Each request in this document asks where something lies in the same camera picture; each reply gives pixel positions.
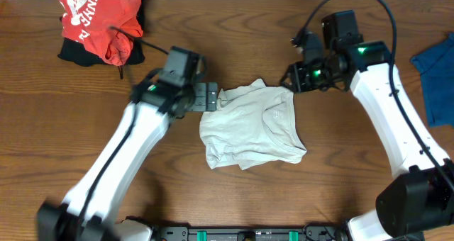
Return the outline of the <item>beige t-shirt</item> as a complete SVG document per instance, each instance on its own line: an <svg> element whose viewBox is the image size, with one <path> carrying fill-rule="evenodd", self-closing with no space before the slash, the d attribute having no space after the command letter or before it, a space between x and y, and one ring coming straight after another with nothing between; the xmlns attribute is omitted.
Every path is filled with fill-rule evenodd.
<svg viewBox="0 0 454 241"><path fill-rule="evenodd" d="M237 165L242 170L272 161L298 164L307 153L296 129L294 93L267 86L262 79L220 90L214 112L199 126L211 169Z"/></svg>

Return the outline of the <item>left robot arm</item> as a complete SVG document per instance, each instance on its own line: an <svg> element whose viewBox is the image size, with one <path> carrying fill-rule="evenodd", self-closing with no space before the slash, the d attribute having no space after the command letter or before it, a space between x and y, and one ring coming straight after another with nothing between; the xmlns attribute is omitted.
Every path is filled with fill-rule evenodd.
<svg viewBox="0 0 454 241"><path fill-rule="evenodd" d="M140 166L187 111L215 111L215 82L182 88L144 81L133 87L116 132L85 176L58 206L44 202L36 216L39 240L153 240L153 227L137 218L116 221Z"/></svg>

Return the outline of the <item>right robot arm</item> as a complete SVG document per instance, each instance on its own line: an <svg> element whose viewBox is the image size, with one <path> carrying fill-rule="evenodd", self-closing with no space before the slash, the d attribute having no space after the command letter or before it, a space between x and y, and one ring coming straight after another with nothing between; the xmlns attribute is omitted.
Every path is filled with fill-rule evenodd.
<svg viewBox="0 0 454 241"><path fill-rule="evenodd" d="M361 34L323 45L308 31L291 42L303 59L288 66L281 84L304 93L344 83L372 121L392 170L374 209L348 220L338 240L404 240L452 225L453 162L411 104L387 46Z"/></svg>

